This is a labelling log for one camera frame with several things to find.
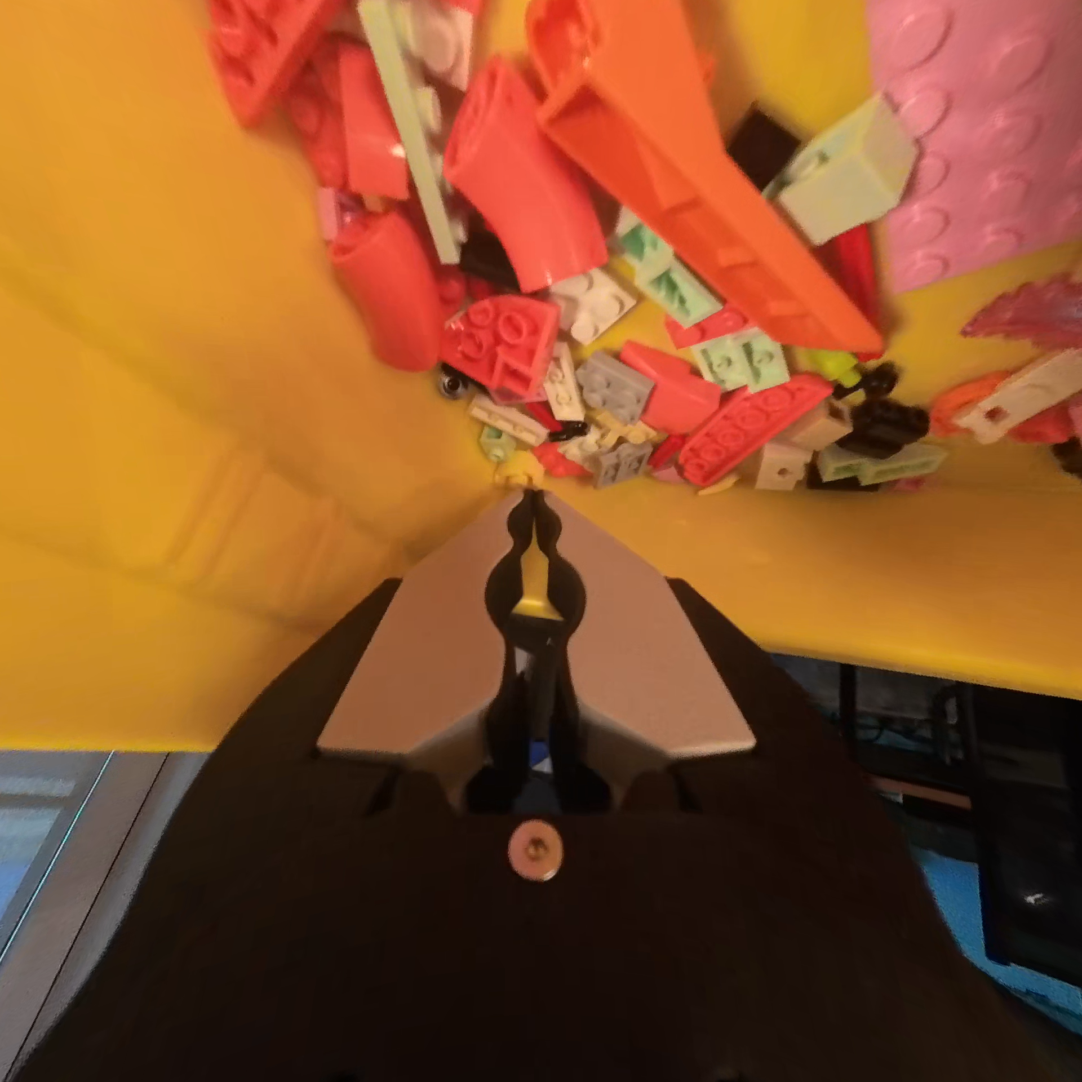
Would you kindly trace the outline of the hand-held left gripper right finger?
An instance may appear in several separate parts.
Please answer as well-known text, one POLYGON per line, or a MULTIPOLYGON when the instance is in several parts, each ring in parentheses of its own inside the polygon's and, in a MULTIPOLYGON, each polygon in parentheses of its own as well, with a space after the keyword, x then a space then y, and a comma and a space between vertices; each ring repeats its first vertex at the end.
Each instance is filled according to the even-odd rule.
POLYGON ((560 807, 613 807, 642 776, 756 739, 667 578, 554 494, 535 540, 560 626, 531 667, 531 723, 560 807))

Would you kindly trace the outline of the yellow plastic tray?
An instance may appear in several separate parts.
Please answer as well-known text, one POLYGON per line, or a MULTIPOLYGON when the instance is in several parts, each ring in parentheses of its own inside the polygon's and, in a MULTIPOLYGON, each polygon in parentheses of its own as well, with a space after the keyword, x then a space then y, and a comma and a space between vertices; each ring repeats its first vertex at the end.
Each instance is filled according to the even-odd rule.
MULTIPOLYGON (((494 501, 369 357, 203 2, 2 2, 2 749, 207 750, 494 501)), ((555 494, 780 654, 1080 696, 1080 484, 950 440, 916 494, 555 494)))

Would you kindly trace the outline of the dark metal table frame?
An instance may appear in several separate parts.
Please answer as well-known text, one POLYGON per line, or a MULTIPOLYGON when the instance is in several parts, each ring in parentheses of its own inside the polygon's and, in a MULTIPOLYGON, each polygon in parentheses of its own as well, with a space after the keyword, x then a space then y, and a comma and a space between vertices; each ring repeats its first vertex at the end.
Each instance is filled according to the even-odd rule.
POLYGON ((836 720, 903 810, 964 832, 985 954, 1080 987, 1080 701, 841 664, 836 720))

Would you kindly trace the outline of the white long toy brick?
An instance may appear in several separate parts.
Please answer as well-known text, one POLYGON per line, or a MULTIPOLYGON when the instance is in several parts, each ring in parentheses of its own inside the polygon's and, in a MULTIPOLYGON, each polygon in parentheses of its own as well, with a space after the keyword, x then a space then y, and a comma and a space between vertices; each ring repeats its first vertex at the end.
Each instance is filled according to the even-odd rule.
POLYGON ((997 388, 954 415, 954 423, 981 445, 1073 397, 1081 390, 1081 351, 1064 349, 1029 362, 997 388))

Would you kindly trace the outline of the pink studded baseplate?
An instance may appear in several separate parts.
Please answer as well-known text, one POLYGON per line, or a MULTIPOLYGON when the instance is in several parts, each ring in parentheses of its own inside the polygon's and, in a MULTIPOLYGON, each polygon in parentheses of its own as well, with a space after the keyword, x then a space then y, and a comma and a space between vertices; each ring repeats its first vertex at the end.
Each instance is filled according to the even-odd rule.
POLYGON ((884 221, 893 290, 1079 239, 1081 3, 865 10, 873 85, 919 149, 884 221))

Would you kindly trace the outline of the heap of toy bricks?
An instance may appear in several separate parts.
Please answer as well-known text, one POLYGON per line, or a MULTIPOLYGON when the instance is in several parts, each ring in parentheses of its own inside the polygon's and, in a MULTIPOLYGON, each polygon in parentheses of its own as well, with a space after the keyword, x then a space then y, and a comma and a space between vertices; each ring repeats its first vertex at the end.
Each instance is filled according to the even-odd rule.
POLYGON ((377 359, 465 398, 499 464, 700 494, 921 486, 869 224, 918 147, 882 95, 803 142, 729 140, 679 2, 530 2, 532 72, 477 61, 486 2, 209 2, 247 128, 292 123, 377 359))

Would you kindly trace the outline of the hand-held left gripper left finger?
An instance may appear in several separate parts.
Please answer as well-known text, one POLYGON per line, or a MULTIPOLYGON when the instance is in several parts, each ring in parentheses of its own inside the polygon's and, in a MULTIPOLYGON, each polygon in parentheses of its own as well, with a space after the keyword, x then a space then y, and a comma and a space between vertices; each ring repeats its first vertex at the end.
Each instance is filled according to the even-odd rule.
POLYGON ((328 756, 433 775, 453 805, 486 760, 484 715, 507 641, 486 589, 531 532, 507 494, 405 575, 317 740, 328 756))

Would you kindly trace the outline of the translucent pink flame piece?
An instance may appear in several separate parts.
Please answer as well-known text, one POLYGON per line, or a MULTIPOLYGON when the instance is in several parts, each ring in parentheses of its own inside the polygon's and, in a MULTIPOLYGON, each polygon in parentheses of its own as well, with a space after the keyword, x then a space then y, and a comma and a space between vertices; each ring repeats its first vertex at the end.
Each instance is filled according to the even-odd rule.
POLYGON ((1081 281, 1058 274, 1022 283, 986 304, 960 333, 972 339, 1003 338, 1045 347, 1080 347, 1081 281))

